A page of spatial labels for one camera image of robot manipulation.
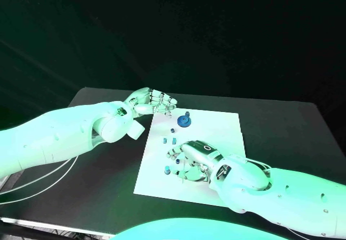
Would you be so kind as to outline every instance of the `black background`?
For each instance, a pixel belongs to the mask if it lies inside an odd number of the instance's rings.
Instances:
[[[0,127],[84,87],[318,105],[345,151],[345,1],[0,1]]]

